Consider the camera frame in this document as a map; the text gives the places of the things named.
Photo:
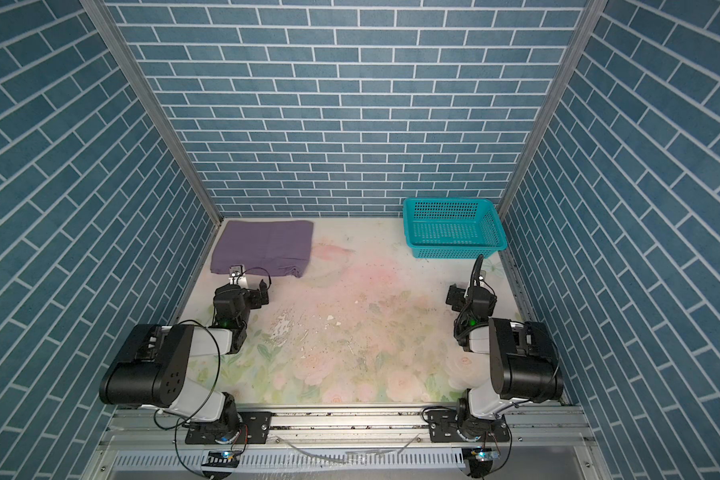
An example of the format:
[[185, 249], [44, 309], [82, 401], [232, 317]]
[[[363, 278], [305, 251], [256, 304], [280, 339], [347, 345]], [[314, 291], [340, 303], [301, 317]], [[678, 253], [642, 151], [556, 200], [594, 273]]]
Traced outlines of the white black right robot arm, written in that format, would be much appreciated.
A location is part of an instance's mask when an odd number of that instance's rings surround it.
[[465, 440], [509, 439], [506, 411], [527, 403], [559, 400], [564, 377], [557, 346], [541, 322], [493, 315], [496, 294], [479, 282], [449, 286], [445, 303], [457, 313], [453, 336], [467, 353], [489, 360], [489, 381], [459, 399], [455, 428]]

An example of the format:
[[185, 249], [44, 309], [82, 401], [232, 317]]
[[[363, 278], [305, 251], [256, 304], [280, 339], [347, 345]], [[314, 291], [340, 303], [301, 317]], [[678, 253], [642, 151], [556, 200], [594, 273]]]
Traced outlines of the aluminium corner post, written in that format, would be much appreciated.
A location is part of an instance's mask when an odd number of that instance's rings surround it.
[[561, 58], [559, 68], [550, 84], [549, 91], [539, 109], [538, 115], [534, 120], [533, 128], [518, 157], [518, 162], [509, 178], [509, 183], [504, 195], [499, 202], [498, 214], [501, 220], [504, 220], [509, 213], [523, 178], [533, 163], [534, 155], [540, 146], [543, 136], [550, 125], [552, 117], [606, 5], [606, 0], [592, 0], [588, 1], [585, 5], [574, 29], [570, 44]]
[[184, 174], [196, 197], [204, 207], [215, 227], [219, 227], [223, 216], [200, 179], [178, 134], [173, 128], [160, 102], [142, 72], [125, 37], [120, 32], [104, 1], [81, 0], [84, 11], [93, 23], [115, 62], [136, 94], [138, 101], [151, 119], [159, 136], [164, 141], [175, 163]]

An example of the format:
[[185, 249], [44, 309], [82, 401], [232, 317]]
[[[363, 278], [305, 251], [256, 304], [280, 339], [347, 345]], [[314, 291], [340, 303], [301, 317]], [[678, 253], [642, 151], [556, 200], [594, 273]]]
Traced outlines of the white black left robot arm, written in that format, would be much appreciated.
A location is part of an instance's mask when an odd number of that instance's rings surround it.
[[187, 377], [193, 357], [220, 361], [237, 354], [247, 338], [250, 313], [269, 303], [269, 281], [255, 289], [228, 283], [216, 289], [214, 318], [207, 327], [196, 320], [174, 326], [138, 324], [129, 333], [99, 386], [108, 405], [151, 407], [178, 418], [191, 445], [264, 444], [270, 412], [241, 412], [231, 393], [217, 389], [221, 370], [210, 387]]

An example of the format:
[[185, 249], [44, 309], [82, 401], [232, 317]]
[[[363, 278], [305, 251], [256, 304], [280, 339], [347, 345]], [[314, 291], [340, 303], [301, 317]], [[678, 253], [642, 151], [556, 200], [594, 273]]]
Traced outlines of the left aluminium corner post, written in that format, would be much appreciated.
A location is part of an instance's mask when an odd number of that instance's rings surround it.
[[196, 197], [204, 207], [215, 227], [219, 227], [223, 216], [200, 179], [178, 134], [173, 128], [160, 102], [142, 72], [125, 37], [120, 32], [104, 1], [81, 0], [84, 11], [93, 23], [115, 62], [136, 94], [138, 101], [151, 119], [159, 136], [164, 141], [175, 163], [184, 174]]

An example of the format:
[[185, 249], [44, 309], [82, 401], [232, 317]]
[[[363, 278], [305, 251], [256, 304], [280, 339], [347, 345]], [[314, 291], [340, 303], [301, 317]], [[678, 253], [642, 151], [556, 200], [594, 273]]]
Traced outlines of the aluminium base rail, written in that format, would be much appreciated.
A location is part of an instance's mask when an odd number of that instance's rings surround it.
[[[255, 448], [288, 445], [308, 447], [415, 446], [432, 444], [430, 432], [446, 425], [425, 422], [422, 406], [285, 406], [249, 405], [240, 408], [246, 425], [237, 440]], [[583, 411], [556, 403], [524, 404], [503, 412], [503, 425], [516, 446], [585, 447], [595, 444]], [[170, 418], [147, 410], [120, 410], [100, 441], [102, 448], [168, 450], [174, 445], [190, 451], [200, 444], [186, 444], [186, 431], [160, 429]]]

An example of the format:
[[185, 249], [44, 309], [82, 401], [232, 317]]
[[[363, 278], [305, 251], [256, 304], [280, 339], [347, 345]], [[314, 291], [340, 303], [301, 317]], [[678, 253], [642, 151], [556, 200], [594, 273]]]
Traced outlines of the teal plastic basket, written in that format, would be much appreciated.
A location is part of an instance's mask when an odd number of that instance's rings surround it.
[[420, 259], [475, 259], [507, 248], [498, 212], [483, 199], [408, 198], [403, 230], [413, 256]]

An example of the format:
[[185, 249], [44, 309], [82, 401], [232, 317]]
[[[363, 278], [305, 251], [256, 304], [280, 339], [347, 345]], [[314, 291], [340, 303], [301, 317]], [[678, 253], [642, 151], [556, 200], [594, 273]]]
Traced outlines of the right aluminium corner post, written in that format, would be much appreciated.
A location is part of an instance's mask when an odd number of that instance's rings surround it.
[[523, 178], [533, 163], [534, 155], [540, 146], [543, 136], [550, 125], [552, 117], [606, 5], [606, 0], [592, 0], [588, 1], [585, 5], [574, 29], [570, 44], [561, 58], [559, 68], [550, 84], [549, 91], [539, 109], [538, 115], [534, 120], [533, 128], [518, 157], [518, 162], [509, 178], [509, 183], [504, 195], [499, 202], [498, 214], [501, 220], [504, 220], [509, 213]]

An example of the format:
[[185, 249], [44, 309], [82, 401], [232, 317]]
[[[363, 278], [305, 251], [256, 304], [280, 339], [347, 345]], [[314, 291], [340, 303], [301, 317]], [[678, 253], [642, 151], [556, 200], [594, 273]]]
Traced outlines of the purple trousers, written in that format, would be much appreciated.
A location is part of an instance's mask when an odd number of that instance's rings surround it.
[[312, 252], [311, 221], [230, 221], [211, 254], [210, 271], [228, 274], [235, 265], [265, 269], [272, 277], [305, 273]]

